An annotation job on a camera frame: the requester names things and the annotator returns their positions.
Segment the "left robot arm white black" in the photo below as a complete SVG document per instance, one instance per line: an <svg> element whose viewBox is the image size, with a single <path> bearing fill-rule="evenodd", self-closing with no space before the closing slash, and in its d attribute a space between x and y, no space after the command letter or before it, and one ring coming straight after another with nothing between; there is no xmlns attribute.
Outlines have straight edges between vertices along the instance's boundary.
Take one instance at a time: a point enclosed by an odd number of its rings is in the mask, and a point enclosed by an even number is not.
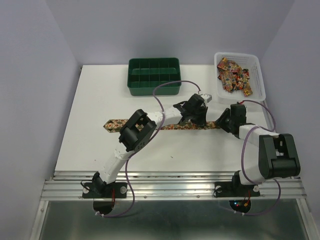
<svg viewBox="0 0 320 240"><path fill-rule="evenodd" d="M116 181L121 168L137 152L154 138L162 127L182 125L191 122L197 127L207 125L207 104L212 100L210 94L193 94L189 100L182 101L161 111L145 112L138 109L119 131L118 144L114 154L106 161L102 170L92 177L93 189L100 197L111 193L111 184Z"/></svg>

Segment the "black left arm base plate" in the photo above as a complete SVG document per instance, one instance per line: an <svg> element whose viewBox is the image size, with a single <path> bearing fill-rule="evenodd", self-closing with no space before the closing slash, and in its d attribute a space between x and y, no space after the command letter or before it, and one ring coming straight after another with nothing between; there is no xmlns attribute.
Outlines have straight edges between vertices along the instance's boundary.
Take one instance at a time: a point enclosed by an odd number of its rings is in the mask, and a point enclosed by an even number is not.
<svg viewBox="0 0 320 240"><path fill-rule="evenodd" d="M128 184L126 182L113 182L104 186L102 190L92 182L80 183L83 187L82 198L84 199L125 199L127 197Z"/></svg>

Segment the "paisley flamingo patterned tie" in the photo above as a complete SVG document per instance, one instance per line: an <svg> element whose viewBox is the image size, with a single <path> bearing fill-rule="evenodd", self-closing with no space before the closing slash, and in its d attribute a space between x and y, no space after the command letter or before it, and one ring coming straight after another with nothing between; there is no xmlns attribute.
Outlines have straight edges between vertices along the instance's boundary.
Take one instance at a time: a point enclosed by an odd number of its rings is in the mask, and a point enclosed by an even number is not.
<svg viewBox="0 0 320 240"><path fill-rule="evenodd" d="M104 124L104 129L109 133L118 133L125 125L127 119L110 119ZM214 121L207 121L205 126L198 126L194 123L183 122L179 124L169 124L161 128L161 130L213 130L219 129Z"/></svg>

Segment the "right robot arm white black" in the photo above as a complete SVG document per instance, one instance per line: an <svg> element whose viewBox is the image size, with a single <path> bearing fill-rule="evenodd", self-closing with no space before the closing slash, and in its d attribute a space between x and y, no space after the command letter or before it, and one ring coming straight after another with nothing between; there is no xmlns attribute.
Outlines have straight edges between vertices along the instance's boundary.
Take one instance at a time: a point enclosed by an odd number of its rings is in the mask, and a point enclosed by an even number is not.
<svg viewBox="0 0 320 240"><path fill-rule="evenodd" d="M241 169L234 173L231 181L216 183L218 194L231 192L241 197L266 180L296 177L301 172L294 137L248 123L246 113L243 104L232 104L215 121L220 129L243 140ZM257 147L258 157L249 166L245 166L245 148L248 143Z"/></svg>

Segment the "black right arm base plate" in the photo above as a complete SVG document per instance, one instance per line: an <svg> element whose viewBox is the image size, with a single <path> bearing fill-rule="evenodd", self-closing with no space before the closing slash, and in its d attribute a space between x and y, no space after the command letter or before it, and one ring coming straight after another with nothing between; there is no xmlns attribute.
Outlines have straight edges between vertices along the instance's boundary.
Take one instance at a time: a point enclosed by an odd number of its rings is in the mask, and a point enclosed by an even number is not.
<svg viewBox="0 0 320 240"><path fill-rule="evenodd" d="M234 186L231 181L218 181L215 183L213 196L216 198L244 198L260 197L260 191L254 191L254 185Z"/></svg>

